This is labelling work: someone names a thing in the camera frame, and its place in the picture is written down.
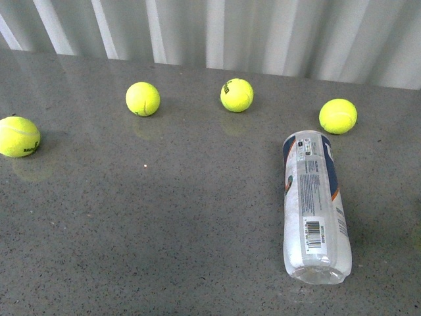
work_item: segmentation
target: speckled granite surface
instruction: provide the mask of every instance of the speckled granite surface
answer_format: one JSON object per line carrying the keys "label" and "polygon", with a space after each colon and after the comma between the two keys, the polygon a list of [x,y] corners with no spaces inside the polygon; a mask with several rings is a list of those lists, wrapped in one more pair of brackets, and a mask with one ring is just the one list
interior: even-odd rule
{"label": "speckled granite surface", "polygon": [[[241,114],[218,97],[252,83]],[[126,108],[160,91],[148,118]],[[284,269],[282,143],[321,131],[336,97],[359,110],[329,136],[353,250],[343,284]],[[0,315],[419,315],[421,93],[0,51],[0,117],[42,134],[0,157]]]}

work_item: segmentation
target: white wall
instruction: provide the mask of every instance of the white wall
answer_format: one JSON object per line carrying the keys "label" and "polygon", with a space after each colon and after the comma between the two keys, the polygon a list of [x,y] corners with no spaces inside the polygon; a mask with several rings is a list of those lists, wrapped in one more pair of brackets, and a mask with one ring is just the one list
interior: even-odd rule
{"label": "white wall", "polygon": [[0,48],[421,88],[420,0],[0,0]]}

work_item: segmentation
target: blue label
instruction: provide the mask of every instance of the blue label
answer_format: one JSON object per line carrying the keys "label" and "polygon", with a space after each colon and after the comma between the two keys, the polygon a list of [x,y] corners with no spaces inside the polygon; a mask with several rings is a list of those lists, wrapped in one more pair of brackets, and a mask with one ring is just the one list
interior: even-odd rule
{"label": "blue label", "polygon": [[334,160],[332,157],[332,149],[330,146],[330,142],[323,135],[322,135],[322,143],[323,143],[324,158],[326,160],[326,168],[328,170],[330,196],[332,197],[332,201],[333,201],[339,192],[339,184],[337,183],[335,165],[334,165]]}
{"label": "blue label", "polygon": [[294,143],[295,143],[295,135],[290,137],[290,139],[288,139],[284,144],[284,148],[282,149],[284,153],[284,168],[287,165],[288,154],[291,151],[291,148],[294,146]]}

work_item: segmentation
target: yellow tennis ball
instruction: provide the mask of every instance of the yellow tennis ball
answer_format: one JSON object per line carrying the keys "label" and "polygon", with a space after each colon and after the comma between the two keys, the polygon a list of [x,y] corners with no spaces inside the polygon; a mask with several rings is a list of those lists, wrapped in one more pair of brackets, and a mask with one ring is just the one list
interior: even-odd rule
{"label": "yellow tennis ball", "polygon": [[23,117],[0,120],[0,153],[7,157],[23,157],[33,153],[41,141],[37,126]]}
{"label": "yellow tennis ball", "polygon": [[323,105],[318,118],[325,131],[344,134],[357,122],[357,109],[348,100],[333,99]]}
{"label": "yellow tennis ball", "polygon": [[243,112],[253,102],[253,88],[244,79],[231,79],[221,89],[221,102],[231,112]]}
{"label": "yellow tennis ball", "polygon": [[156,87],[147,82],[137,82],[128,88],[126,103],[131,112],[148,117],[157,111],[161,98]]}

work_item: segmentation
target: barcode label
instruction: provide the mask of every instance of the barcode label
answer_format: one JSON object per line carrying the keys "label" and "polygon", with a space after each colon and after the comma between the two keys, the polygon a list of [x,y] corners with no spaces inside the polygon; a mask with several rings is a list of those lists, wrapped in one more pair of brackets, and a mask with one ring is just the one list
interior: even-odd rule
{"label": "barcode label", "polygon": [[324,218],[319,216],[303,217],[305,253],[327,254]]}

